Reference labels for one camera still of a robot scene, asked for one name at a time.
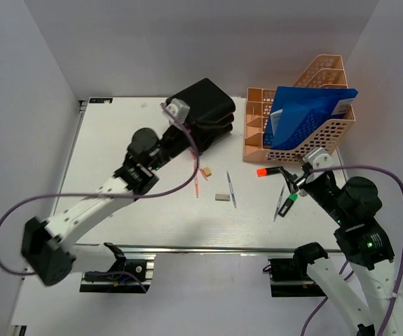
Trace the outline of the black pink drawer organizer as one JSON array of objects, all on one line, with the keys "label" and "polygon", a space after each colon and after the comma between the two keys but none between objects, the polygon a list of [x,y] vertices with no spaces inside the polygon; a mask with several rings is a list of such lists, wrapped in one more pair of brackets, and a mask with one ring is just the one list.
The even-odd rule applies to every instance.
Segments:
[{"label": "black pink drawer organizer", "polygon": [[189,108],[184,120],[199,153],[229,134],[234,121],[235,103],[209,78],[204,78],[165,100],[167,107],[177,99]]}]

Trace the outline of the blue plastic folder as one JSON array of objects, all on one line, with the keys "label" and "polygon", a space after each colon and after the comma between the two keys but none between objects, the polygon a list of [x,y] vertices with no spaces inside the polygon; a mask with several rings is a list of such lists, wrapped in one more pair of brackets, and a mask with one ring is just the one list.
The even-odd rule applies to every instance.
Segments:
[{"label": "blue plastic folder", "polygon": [[263,146],[289,151],[299,146],[329,119],[341,119],[358,91],[280,86],[275,91]]}]

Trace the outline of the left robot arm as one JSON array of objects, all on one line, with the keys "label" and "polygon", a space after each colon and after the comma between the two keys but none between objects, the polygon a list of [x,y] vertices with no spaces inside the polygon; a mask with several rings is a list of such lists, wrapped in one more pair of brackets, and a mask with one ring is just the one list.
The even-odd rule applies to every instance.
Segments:
[{"label": "left robot arm", "polygon": [[115,244],[79,246],[77,241],[118,210],[150,198],[156,172],[188,148],[200,155],[202,142],[195,127],[172,125],[162,137],[141,128],[133,134],[122,165],[95,193],[81,195],[74,206],[50,218],[27,221],[21,254],[43,285],[53,286],[76,272],[131,277],[125,254]]}]

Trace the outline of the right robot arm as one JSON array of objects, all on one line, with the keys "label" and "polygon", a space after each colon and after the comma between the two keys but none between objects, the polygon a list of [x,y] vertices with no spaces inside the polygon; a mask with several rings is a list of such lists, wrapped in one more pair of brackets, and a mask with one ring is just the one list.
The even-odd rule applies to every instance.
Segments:
[{"label": "right robot arm", "polygon": [[317,242],[298,247],[294,273],[318,285],[351,335],[403,335],[403,254],[395,266],[395,254],[386,231],[375,219],[382,203],[376,185],[354,176],[339,188],[334,168],[303,166],[298,177],[281,169],[291,193],[305,192],[334,220],[336,243],[359,281],[361,300],[334,270],[327,252]]}]

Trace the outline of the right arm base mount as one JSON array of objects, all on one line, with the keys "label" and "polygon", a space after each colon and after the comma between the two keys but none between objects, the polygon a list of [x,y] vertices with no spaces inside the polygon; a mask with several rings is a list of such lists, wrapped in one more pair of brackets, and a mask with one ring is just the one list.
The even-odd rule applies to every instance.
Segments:
[{"label": "right arm base mount", "polygon": [[269,275],[272,298],[324,298],[322,289],[307,275],[301,275],[291,258],[272,258],[262,269]]}]

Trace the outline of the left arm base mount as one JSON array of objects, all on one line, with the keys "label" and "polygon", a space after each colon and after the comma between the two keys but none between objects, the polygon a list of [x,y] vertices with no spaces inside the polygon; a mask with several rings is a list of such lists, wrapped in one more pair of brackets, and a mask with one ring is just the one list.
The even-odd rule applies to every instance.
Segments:
[{"label": "left arm base mount", "polygon": [[106,242],[101,253],[83,268],[81,293],[145,294],[153,278],[153,257],[130,254]]}]

